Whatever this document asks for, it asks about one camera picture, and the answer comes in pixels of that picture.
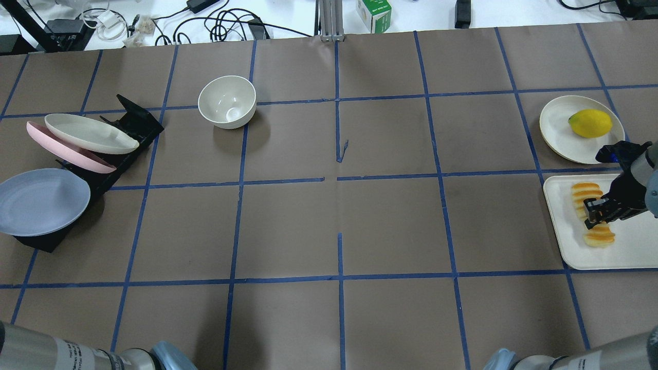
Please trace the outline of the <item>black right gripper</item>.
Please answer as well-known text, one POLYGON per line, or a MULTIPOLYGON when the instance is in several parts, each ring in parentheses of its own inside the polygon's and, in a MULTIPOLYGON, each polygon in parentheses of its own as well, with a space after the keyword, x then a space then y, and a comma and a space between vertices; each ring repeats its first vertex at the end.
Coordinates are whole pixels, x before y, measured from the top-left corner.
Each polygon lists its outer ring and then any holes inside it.
POLYGON ((618 219, 626 220, 648 210, 645 197, 653 175, 653 142, 642 144, 618 141, 604 145, 595 155, 599 162, 618 162, 622 172, 602 198, 586 198, 583 224, 588 230, 618 219))

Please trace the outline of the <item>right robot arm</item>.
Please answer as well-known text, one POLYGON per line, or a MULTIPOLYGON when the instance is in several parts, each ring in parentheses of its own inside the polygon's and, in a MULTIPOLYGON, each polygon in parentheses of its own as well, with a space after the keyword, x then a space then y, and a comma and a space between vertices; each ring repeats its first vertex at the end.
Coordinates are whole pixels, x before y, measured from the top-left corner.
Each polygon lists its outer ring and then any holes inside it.
MULTIPOLYGON (((561 254, 579 270, 656 268, 656 144, 605 145, 597 161, 618 161, 616 177, 558 176, 544 184, 561 254)), ((486 369, 656 369, 656 328, 570 356, 519 358, 499 349, 486 369)))

